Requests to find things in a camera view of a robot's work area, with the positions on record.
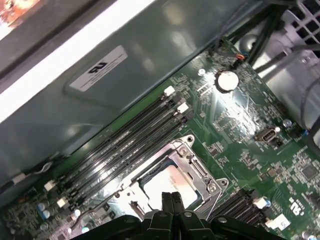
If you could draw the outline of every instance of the cpu socket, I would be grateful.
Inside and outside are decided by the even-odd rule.
[[[229,185],[215,179],[192,150],[193,135],[171,141],[120,183],[110,201],[123,214],[143,219],[145,213],[161,210],[162,192],[179,192],[184,207],[207,218]]]

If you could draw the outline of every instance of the motherboard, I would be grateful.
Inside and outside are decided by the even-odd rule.
[[[180,192],[290,240],[320,229],[320,162],[227,40],[205,51],[1,209],[15,240],[67,240]]]

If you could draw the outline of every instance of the green circuit board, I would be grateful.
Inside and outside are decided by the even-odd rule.
[[[237,53],[229,42],[224,43],[221,51]],[[192,149],[212,175],[216,179],[229,179],[229,186],[219,202],[240,188],[256,189],[271,201],[274,218],[283,214],[290,221],[288,227],[276,229],[275,234],[292,240],[298,240],[303,231],[316,235],[320,226],[320,211],[308,196],[319,191],[320,162],[297,134],[301,132],[298,124],[249,65],[245,63],[234,71],[239,78],[239,85],[234,91],[221,93],[217,90],[216,73],[234,61],[231,56],[209,56],[206,52],[197,56],[38,182],[33,188],[35,199],[50,201],[50,196],[41,191],[44,183],[71,169],[111,133],[158,98],[165,88],[173,86],[192,108],[194,118],[162,142],[187,134],[195,136]],[[284,127],[284,121],[288,120],[292,124]],[[268,126],[281,129],[276,142],[266,143],[256,138],[257,133]],[[85,207],[94,207],[101,200],[97,196]],[[21,229],[29,229],[30,226],[38,229],[43,220],[34,210],[33,203],[26,201],[8,206],[2,209],[3,218],[18,222]],[[62,224],[68,225],[68,222],[57,213],[46,234],[35,231],[33,237],[37,240],[56,240],[64,231],[56,232]]]

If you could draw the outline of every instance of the white label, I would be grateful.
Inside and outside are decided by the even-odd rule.
[[[107,73],[118,66],[128,57],[123,46],[117,46],[107,56],[94,64],[88,71],[70,84],[70,87],[81,92],[87,91]]]

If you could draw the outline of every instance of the black tool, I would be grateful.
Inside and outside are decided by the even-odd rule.
[[[74,240],[283,240],[283,238],[230,218],[216,216],[207,222],[200,214],[186,211],[178,192],[162,193],[162,210],[148,212],[141,222],[124,215]]]

